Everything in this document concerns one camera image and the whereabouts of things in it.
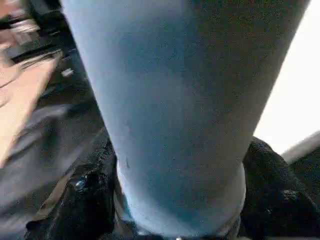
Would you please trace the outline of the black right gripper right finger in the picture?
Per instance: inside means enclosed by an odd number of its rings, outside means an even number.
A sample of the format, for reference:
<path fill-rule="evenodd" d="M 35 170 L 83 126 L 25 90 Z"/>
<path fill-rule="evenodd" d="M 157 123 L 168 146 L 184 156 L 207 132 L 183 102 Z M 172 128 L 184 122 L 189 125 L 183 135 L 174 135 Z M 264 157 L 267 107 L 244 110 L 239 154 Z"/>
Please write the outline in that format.
<path fill-rule="evenodd" d="M 320 236 L 320 210 L 285 160 L 253 137 L 243 159 L 241 232 L 252 240 Z"/>

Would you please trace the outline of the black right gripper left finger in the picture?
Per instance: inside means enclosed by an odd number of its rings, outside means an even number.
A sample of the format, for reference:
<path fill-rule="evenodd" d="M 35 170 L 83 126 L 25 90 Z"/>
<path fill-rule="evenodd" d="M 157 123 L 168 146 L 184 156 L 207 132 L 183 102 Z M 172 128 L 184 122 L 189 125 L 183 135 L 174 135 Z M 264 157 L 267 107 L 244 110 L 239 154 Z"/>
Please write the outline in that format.
<path fill-rule="evenodd" d="M 115 219 L 116 162 L 103 128 L 26 224 L 24 239 L 126 240 Z"/>

